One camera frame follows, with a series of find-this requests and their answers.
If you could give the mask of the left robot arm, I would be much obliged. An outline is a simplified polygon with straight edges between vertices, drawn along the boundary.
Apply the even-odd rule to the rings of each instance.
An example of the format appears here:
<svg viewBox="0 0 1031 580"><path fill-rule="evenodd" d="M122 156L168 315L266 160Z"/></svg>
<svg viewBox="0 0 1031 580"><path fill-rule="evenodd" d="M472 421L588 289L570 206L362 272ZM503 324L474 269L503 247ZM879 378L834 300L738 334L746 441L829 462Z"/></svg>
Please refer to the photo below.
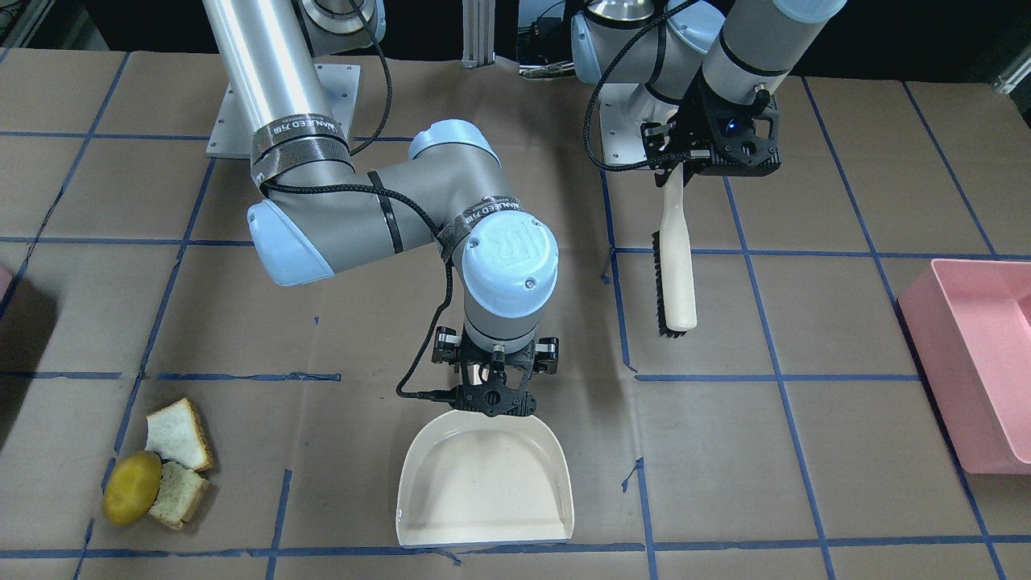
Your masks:
<svg viewBox="0 0 1031 580"><path fill-rule="evenodd" d="M776 90L843 1L588 1L569 21L592 86L583 146L608 172L780 169Z"/></svg>

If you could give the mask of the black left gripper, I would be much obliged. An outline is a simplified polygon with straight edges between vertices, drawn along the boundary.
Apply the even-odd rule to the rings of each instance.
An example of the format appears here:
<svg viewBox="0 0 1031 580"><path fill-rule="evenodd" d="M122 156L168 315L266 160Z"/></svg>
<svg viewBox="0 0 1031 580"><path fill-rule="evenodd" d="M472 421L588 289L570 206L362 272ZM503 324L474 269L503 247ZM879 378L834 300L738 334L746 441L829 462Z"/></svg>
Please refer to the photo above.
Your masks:
<svg viewBox="0 0 1031 580"><path fill-rule="evenodd" d="M707 84L692 81L666 122L641 126L648 168L669 176L766 176L783 165L777 131L780 114L770 91L759 86L752 101L729 101Z"/></svg>

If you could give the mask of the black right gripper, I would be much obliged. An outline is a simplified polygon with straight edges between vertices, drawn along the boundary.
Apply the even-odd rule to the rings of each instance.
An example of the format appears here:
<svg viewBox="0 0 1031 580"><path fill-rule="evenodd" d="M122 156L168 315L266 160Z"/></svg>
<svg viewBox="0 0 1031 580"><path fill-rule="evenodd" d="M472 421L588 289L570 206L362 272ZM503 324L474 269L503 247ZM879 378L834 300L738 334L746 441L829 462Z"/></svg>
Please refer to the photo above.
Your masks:
<svg viewBox="0 0 1031 580"><path fill-rule="evenodd" d="M461 375L461 382L448 390L434 390L433 400L448 404L453 410L483 412L487 417L501 415L529 417L537 409L537 400L528 390L534 374L556 374L559 338L531 339L513 353L501 346L486 351L466 333L457 335L452 328L438 326L433 342L433 362L448 363Z"/></svg>

